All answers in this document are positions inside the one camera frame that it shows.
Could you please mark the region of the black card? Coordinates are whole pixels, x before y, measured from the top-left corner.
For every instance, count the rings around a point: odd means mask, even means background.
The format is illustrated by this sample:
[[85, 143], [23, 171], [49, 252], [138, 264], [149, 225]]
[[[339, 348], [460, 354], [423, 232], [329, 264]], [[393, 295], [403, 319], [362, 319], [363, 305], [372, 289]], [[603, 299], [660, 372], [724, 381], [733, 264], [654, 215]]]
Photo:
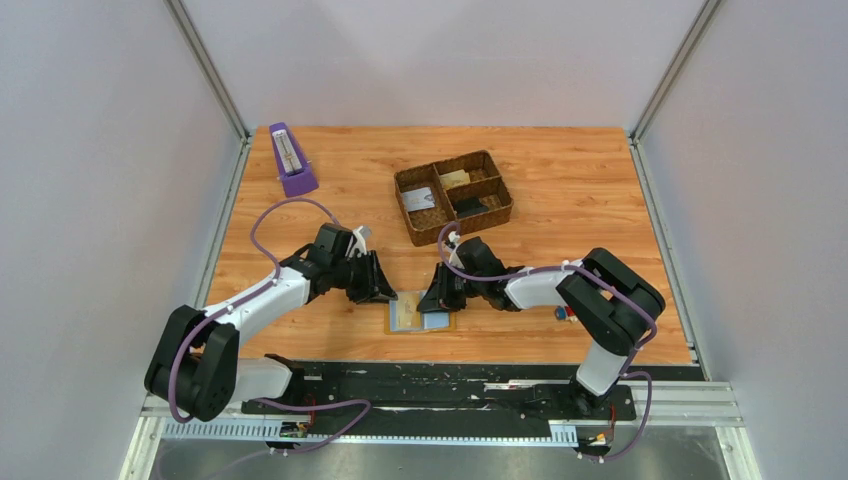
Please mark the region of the black card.
[[458, 218], [467, 218], [489, 211], [489, 208], [477, 197], [458, 200], [453, 203], [453, 208]]

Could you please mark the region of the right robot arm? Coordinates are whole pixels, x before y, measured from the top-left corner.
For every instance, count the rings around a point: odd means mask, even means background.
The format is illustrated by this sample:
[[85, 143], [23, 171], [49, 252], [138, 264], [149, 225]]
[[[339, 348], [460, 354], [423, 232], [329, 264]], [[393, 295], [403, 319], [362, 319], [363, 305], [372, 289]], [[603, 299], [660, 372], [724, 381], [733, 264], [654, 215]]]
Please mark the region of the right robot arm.
[[577, 319], [592, 342], [572, 379], [571, 403], [589, 418], [609, 407], [610, 390], [666, 309], [659, 291], [605, 248], [555, 266], [507, 267], [473, 237], [437, 264], [417, 310], [458, 312], [476, 297], [498, 311], [561, 307]]

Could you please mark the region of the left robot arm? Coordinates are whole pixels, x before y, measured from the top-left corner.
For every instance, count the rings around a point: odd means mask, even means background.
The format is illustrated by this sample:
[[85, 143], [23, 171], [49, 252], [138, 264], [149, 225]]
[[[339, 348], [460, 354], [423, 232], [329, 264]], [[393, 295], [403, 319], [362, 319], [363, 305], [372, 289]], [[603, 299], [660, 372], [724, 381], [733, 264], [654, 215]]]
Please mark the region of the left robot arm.
[[306, 386], [292, 361], [275, 354], [243, 359], [241, 348], [278, 318], [338, 289], [354, 304], [388, 303], [391, 288], [366, 226], [323, 224], [313, 242], [274, 263], [271, 273], [228, 300], [202, 309], [182, 305], [169, 316], [144, 378], [179, 422], [210, 421], [234, 402], [267, 398], [298, 411]]

